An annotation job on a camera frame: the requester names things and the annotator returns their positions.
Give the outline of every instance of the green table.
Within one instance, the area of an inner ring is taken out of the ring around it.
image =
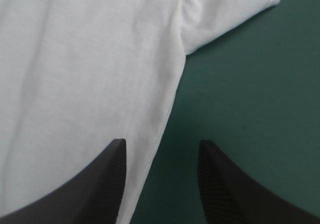
[[[131,224],[205,224],[197,162],[214,141],[320,217],[320,0],[282,0],[187,57]]]

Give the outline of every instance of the white fabric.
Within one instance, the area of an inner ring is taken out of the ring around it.
[[[128,224],[185,54],[280,0],[0,0],[0,215],[127,141]]]

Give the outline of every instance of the textured black surface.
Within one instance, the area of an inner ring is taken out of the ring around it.
[[[71,180],[0,224],[114,224],[126,172],[126,141],[115,139]]]
[[[249,223],[214,165],[204,143],[199,148],[198,184],[208,224]]]
[[[198,183],[208,224],[320,224],[254,181],[212,141],[200,144]]]

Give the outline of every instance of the t-shirt sleeve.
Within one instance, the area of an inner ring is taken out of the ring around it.
[[[182,0],[181,40],[186,55],[280,0]]]

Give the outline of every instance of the black plastic object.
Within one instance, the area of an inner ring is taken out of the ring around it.
[[[71,180],[0,224],[115,224],[126,172],[126,141],[115,139]]]
[[[254,181],[209,140],[200,143],[198,184],[208,224],[320,224]]]

